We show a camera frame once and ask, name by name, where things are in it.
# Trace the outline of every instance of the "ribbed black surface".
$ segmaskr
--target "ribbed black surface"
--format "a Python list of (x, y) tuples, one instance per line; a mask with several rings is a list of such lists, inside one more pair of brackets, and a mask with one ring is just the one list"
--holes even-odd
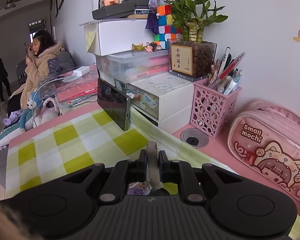
[[(235, 240), (218, 228), (204, 208), (179, 196), (126, 195), (117, 205), (103, 206), (91, 223), (64, 239), (79, 240)], [(289, 239), (283, 236), (277, 239)]]

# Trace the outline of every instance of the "black pants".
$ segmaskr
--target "black pants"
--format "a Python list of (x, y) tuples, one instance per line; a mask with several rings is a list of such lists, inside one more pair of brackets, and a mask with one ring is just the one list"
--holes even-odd
[(10, 117), (11, 112), (18, 111), (21, 109), (20, 100), (22, 93), (14, 95), (9, 99), (7, 104), (7, 114)]
[(6, 88), (7, 88), (8, 97), (11, 97), (11, 92), (10, 92), (10, 84), (9, 84), (9, 81), (8, 81), (7, 78), (5, 78), (4, 80), (2, 80), (2, 82), (0, 82), (0, 99), (1, 99), (1, 102), (4, 102), (2, 83), (3, 83), (3, 84), (6, 86)]

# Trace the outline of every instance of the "rubik's cube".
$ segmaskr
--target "rubik's cube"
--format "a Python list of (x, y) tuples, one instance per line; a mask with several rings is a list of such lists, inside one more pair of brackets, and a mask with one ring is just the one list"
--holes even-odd
[(171, 5), (158, 6), (157, 16), (159, 16), (159, 34), (154, 36), (154, 41), (163, 49), (168, 49), (168, 39), (181, 39), (182, 30), (172, 25), (174, 19), (171, 15)]

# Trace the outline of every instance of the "gold label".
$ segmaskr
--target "gold label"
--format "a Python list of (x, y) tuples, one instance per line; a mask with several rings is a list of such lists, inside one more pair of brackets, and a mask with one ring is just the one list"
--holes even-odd
[(171, 45), (171, 68), (192, 75), (192, 47)]

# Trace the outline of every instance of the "woman's hand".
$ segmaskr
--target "woman's hand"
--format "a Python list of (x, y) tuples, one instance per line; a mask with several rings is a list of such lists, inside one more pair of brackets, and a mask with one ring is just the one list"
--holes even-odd
[(26, 56), (26, 64), (29, 66), (32, 63), (32, 59)]

